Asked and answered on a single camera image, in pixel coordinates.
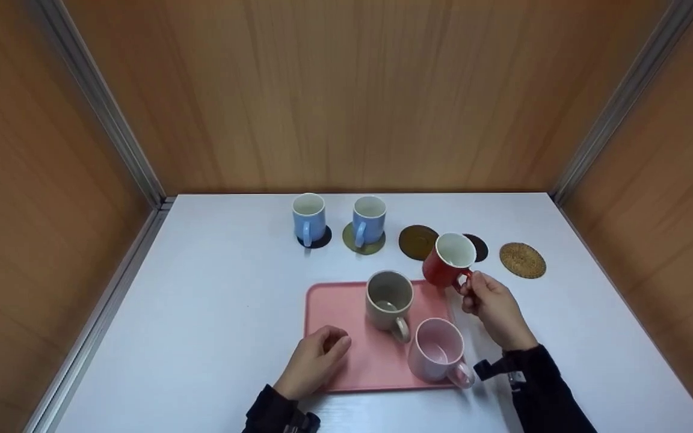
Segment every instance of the mug handle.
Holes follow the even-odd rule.
[[[475,384],[475,373],[464,361],[456,362],[446,372],[448,379],[461,389],[469,389]]]
[[[365,221],[360,222],[360,227],[357,228],[357,232],[354,234],[354,246],[357,248],[362,248],[365,243]]]
[[[312,246],[312,234],[310,233],[310,224],[305,221],[303,224],[303,246],[309,248]]]
[[[396,327],[392,328],[392,334],[401,343],[410,342],[410,330],[404,318],[395,318]]]
[[[470,269],[462,269],[459,275],[464,275],[469,280],[470,278],[472,278],[472,271],[470,271]],[[454,282],[451,283],[451,285],[454,286],[454,289],[456,289],[457,293],[461,293],[461,283],[459,283],[459,275],[457,275],[456,278],[454,278]]]

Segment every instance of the wood grain wall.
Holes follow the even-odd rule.
[[[667,0],[66,0],[167,194],[548,190]]]
[[[693,23],[565,208],[693,395]]]
[[[0,431],[19,431],[148,209],[25,2],[0,2]]]

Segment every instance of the black sleeve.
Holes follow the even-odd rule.
[[[242,433],[283,433],[298,410],[297,406],[298,401],[284,398],[267,385],[248,411]]]
[[[512,402],[526,433],[595,431],[544,346],[505,356],[514,357],[525,378],[514,385]]]

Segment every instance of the hand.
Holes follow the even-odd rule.
[[[288,400],[300,400],[325,384],[341,366],[352,345],[343,329],[323,326],[298,343],[274,389]]]
[[[528,329],[510,289],[490,275],[475,271],[462,285],[461,309],[478,316],[488,335],[506,351],[525,351],[539,345]]]

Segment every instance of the red mug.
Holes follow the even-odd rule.
[[[424,279],[435,287],[454,286],[459,291],[459,276],[464,275],[468,280],[472,277],[470,266],[475,263],[475,257],[475,246],[463,234],[441,234],[430,255],[424,259],[421,271]]]

